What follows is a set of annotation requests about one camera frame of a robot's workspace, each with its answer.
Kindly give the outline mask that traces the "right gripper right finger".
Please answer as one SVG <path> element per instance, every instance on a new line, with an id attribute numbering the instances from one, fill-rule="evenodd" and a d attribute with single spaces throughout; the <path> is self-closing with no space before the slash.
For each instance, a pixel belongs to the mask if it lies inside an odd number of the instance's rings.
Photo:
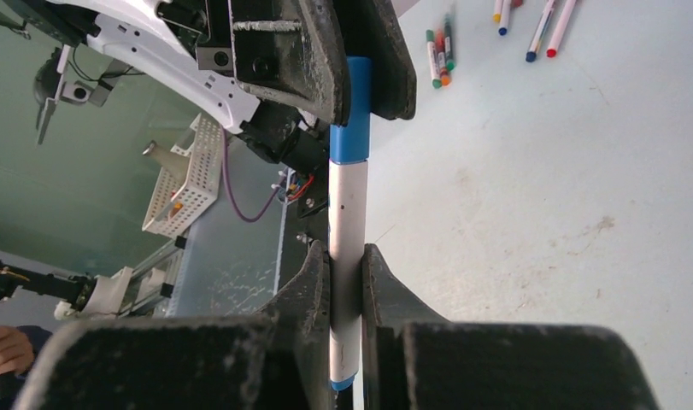
<path id="1" fill-rule="evenodd" d="M 446 319 L 362 259 L 367 409 L 656 409 L 631 348 L 606 327 Z"/>

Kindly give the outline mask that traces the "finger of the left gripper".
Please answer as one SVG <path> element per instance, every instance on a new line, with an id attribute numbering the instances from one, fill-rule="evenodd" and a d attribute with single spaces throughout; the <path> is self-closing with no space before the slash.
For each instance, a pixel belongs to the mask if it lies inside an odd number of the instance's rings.
<path id="1" fill-rule="evenodd" d="M 334 7 L 346 54 L 372 63 L 371 112 L 385 120 L 413 119 L 416 72 L 393 3 L 340 0 Z"/>
<path id="2" fill-rule="evenodd" d="M 256 97 L 343 126 L 350 77 L 331 1 L 232 1 L 234 73 Z"/>

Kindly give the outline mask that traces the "light blue pen cap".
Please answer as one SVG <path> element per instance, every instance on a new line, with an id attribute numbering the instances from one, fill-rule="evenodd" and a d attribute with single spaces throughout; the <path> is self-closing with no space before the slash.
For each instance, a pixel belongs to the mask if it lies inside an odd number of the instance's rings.
<path id="1" fill-rule="evenodd" d="M 330 160 L 336 164 L 366 161 L 370 150 L 372 62 L 363 56 L 347 58 L 351 101 L 346 126 L 331 126 Z"/>

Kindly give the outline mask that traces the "person hand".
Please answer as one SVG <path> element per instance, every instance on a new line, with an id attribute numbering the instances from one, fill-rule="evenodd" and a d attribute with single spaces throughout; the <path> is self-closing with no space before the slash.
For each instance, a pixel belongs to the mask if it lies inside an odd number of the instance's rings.
<path id="1" fill-rule="evenodd" d="M 34 362 L 32 343 L 25 333 L 10 326 L 0 326 L 0 375 L 20 375 Z"/>

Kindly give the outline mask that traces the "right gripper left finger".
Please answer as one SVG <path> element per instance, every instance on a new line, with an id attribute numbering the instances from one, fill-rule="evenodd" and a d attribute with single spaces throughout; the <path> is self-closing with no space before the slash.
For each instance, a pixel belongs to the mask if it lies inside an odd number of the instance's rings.
<path id="1" fill-rule="evenodd" d="M 254 313 L 76 321 L 44 346 L 18 409 L 328 409 L 321 243 Z"/>

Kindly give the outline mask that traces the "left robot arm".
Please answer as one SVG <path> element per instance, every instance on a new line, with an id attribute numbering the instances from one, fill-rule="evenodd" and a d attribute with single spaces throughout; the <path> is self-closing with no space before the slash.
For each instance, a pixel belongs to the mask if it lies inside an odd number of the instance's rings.
<path id="1" fill-rule="evenodd" d="M 355 110 L 349 57 L 372 63 L 370 110 L 415 114 L 416 74 L 389 1 L 11 1 L 34 26 L 149 75 L 264 161 L 311 173 Z"/>

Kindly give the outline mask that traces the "light blue marker body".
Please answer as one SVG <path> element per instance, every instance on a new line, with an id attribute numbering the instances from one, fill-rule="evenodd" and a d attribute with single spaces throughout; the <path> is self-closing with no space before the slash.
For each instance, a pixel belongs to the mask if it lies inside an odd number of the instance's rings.
<path id="1" fill-rule="evenodd" d="M 329 380 L 335 391 L 348 389 L 360 367 L 361 261 L 365 249 L 367 173 L 367 161 L 329 164 Z"/>

